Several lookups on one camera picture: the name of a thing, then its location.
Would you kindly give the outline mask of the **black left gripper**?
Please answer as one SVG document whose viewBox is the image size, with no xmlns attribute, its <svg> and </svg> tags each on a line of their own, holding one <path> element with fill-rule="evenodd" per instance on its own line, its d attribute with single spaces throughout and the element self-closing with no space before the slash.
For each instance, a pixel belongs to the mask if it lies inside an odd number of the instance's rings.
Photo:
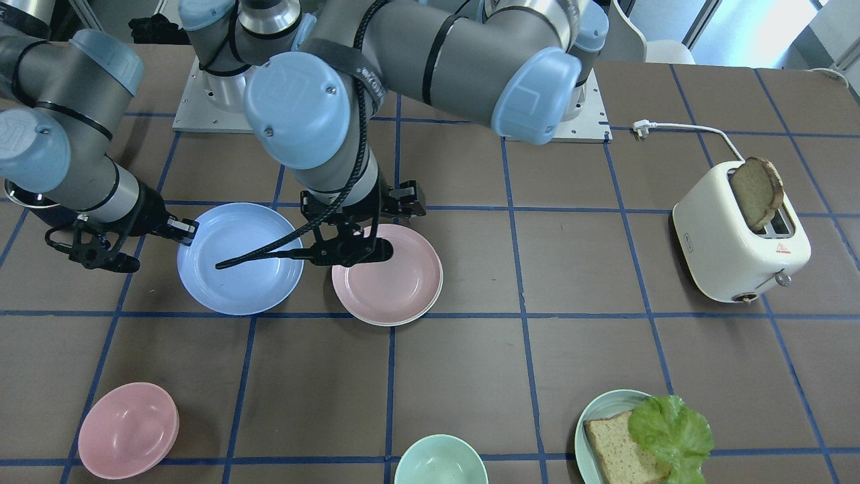
<svg viewBox="0 0 860 484">
<path fill-rule="evenodd" d="M 367 171 L 341 202 L 341 193 L 326 193 L 311 189 L 300 194 L 300 210 L 305 223 L 301 233 L 316 233 L 316 265 L 350 268 L 356 264 L 389 261 L 394 248 L 387 239 L 365 236 L 361 225 L 368 221 L 388 218 L 425 216 L 426 196 L 417 180 L 408 180 L 391 187 L 382 172 L 375 178 Z M 322 229 L 336 229 L 332 239 L 323 239 Z"/>
</svg>

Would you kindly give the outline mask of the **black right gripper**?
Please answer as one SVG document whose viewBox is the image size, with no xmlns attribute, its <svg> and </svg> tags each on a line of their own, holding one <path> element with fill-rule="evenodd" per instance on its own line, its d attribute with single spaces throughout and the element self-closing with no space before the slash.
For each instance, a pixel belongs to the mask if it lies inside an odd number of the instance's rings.
<svg viewBox="0 0 860 484">
<path fill-rule="evenodd" d="M 165 208 L 163 197 L 148 185 L 139 185 L 138 202 L 135 209 L 137 216 L 133 218 L 131 236 L 141 237 L 144 234 L 173 240 L 184 246 L 190 246 L 196 237 L 199 223 L 190 218 L 176 218 Z"/>
</svg>

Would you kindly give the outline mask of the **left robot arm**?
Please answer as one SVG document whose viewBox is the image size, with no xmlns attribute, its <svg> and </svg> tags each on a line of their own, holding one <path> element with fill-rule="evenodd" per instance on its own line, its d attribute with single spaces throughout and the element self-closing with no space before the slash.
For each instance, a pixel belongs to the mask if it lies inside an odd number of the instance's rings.
<svg viewBox="0 0 860 484">
<path fill-rule="evenodd" d="M 368 146 L 385 95 L 546 144 L 583 74 L 572 47 L 593 12 L 591 1 L 498 1 L 475 21 L 417 1 L 327 2 L 298 51 L 268 59 L 245 88 L 255 137 L 305 187 L 306 223 L 217 269 L 270 258 L 389 260 L 380 218 L 423 209 L 415 185 L 385 184 Z"/>
</svg>

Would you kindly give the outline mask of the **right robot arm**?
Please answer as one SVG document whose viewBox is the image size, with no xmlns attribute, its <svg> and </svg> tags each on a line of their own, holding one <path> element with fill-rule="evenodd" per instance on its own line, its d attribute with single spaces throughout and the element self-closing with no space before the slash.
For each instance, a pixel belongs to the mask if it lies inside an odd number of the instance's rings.
<svg viewBox="0 0 860 484">
<path fill-rule="evenodd" d="M 2 177 L 60 214 L 52 232 L 89 233 L 103 250 L 155 234 L 190 245 L 198 224 L 108 157 L 114 129 L 135 95 L 142 61 L 104 32 L 82 30 L 66 46 L 44 38 L 37 2 L 2 2 Z"/>
</svg>

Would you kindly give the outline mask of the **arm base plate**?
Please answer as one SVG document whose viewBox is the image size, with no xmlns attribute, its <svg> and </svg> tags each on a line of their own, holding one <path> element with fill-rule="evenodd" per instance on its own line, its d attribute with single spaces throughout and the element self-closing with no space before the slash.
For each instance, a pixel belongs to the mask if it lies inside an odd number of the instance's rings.
<svg viewBox="0 0 860 484">
<path fill-rule="evenodd" d="M 528 62 L 501 92 L 490 119 L 500 136 L 535 146 L 549 142 L 605 142 L 611 129 L 593 70 L 550 79 L 554 64 Z"/>
<path fill-rule="evenodd" d="M 252 134 L 245 116 L 245 88 L 258 67 L 233 77 L 219 77 L 191 64 L 185 89 L 176 108 L 173 128 L 198 134 Z"/>
</svg>

